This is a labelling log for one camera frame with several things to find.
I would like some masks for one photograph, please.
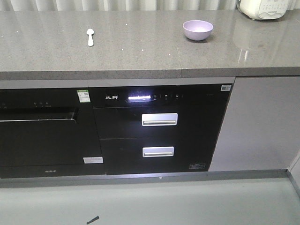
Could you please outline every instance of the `black dishwasher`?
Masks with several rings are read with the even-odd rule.
[[[106,174],[208,171],[230,89],[91,88]]]
[[[87,88],[0,90],[0,178],[105,174]]]

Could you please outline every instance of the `kitchen cabinet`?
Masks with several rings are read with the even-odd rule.
[[[300,77],[237,78],[210,171],[288,168],[300,148]]]
[[[298,187],[300,187],[300,151],[297,157],[295,158],[295,161],[292,163],[291,167],[289,168],[289,171],[294,181],[298,185]]]

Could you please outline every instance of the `digital display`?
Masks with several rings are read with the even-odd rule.
[[[149,102],[149,101],[151,101],[151,95],[129,96],[128,101],[129,102]]]

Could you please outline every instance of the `drawer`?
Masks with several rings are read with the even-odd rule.
[[[218,135],[225,104],[94,109],[100,139]]]
[[[215,147],[207,138],[101,140],[106,174],[207,171]]]

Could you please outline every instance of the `sticker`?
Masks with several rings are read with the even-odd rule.
[[[230,91],[231,90],[231,84],[229,85],[222,85],[221,91]]]
[[[77,90],[79,102],[90,102],[89,90]]]
[[[189,165],[190,170],[197,170],[197,169],[204,169],[205,168],[205,163],[191,163]]]
[[[84,157],[84,164],[103,163],[102,157]]]
[[[56,173],[56,170],[45,170],[45,173]]]

